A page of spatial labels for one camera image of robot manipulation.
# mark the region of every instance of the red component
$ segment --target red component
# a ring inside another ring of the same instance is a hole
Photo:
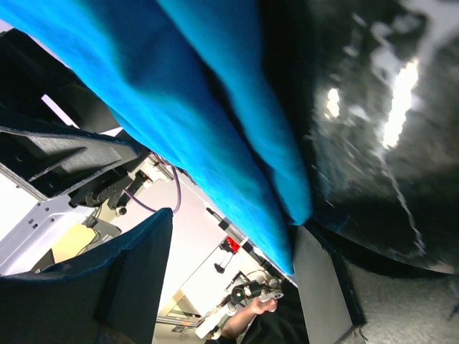
[[[235,242],[232,238],[227,237],[227,241],[228,241],[229,247],[231,247],[231,249],[235,253],[239,251],[239,249],[241,248],[241,246],[237,242]]]

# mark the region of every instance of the gray surface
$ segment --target gray surface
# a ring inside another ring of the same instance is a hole
[[[304,227],[293,263],[309,342],[336,343],[352,328],[351,317],[329,254]]]
[[[459,276],[393,279],[348,264],[367,324],[344,344],[458,344]]]

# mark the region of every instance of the yellow object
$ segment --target yellow object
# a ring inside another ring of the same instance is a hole
[[[52,247],[56,263],[75,257],[95,238],[95,232],[82,224],[76,224]]]

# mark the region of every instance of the person's arm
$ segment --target person's arm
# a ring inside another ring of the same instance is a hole
[[[237,339],[257,315],[261,315],[266,311],[274,312],[277,306],[277,300],[271,299],[267,302],[261,302],[259,297],[255,298],[250,305],[232,316],[224,324],[222,336]]]

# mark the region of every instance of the blue fabric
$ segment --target blue fabric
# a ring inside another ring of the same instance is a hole
[[[292,133],[262,73],[256,3],[3,0],[0,16],[55,52],[130,135],[186,169],[292,274],[283,214],[301,224],[311,203]],[[222,81],[244,138],[212,97],[199,58]]]

